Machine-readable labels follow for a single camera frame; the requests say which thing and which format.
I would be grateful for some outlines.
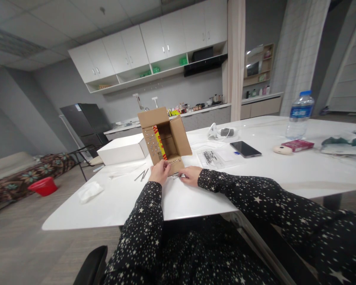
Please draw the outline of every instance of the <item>water bottle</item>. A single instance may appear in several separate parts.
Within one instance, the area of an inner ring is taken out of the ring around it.
[[[286,138],[293,141],[301,139],[307,130],[307,121],[314,107],[314,99],[310,96],[311,90],[303,91],[292,105],[290,119],[286,130]]]

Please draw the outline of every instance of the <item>sofa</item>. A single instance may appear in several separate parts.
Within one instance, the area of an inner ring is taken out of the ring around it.
[[[57,178],[76,165],[66,153],[48,154],[36,161],[26,152],[0,159],[0,209],[33,194],[28,187],[46,177]]]

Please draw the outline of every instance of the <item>smartphone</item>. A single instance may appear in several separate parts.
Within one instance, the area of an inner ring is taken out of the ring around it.
[[[243,141],[232,142],[230,143],[230,145],[245,158],[261,155],[261,153],[258,150],[255,150],[254,148],[252,148],[250,145],[248,145]]]

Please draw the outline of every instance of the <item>bottle cap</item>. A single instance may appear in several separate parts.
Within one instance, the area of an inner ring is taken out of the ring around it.
[[[299,96],[310,96],[311,95],[311,90],[307,90],[307,91],[302,91],[301,93],[299,93]]]

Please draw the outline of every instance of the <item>red and yellow label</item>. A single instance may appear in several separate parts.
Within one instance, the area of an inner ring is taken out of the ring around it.
[[[157,139],[159,149],[161,151],[161,152],[158,152],[158,156],[160,159],[167,160],[166,153],[165,153],[165,150],[163,149],[161,137],[159,136],[157,126],[153,126],[153,131],[154,131],[155,138]]]

